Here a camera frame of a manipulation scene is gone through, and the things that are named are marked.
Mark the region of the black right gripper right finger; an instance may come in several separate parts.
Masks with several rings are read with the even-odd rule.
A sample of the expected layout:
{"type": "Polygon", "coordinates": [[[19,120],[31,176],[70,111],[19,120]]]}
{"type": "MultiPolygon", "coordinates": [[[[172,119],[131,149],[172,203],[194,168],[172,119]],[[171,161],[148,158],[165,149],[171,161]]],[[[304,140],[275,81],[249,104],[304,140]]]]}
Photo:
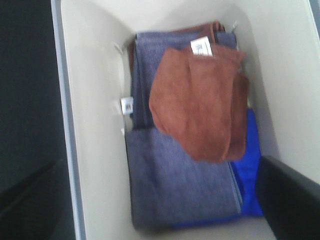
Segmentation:
{"type": "Polygon", "coordinates": [[[272,156],[262,156],[256,195],[278,240],[320,238],[320,185],[272,156]]]}

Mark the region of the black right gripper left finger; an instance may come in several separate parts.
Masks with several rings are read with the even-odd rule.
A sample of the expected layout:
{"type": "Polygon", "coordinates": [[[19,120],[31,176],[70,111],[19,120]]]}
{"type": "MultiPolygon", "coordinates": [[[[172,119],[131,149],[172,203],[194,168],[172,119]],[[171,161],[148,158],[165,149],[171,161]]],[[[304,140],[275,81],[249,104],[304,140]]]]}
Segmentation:
{"type": "Polygon", "coordinates": [[[73,240],[68,164],[52,161],[0,194],[2,240],[73,240]]]}

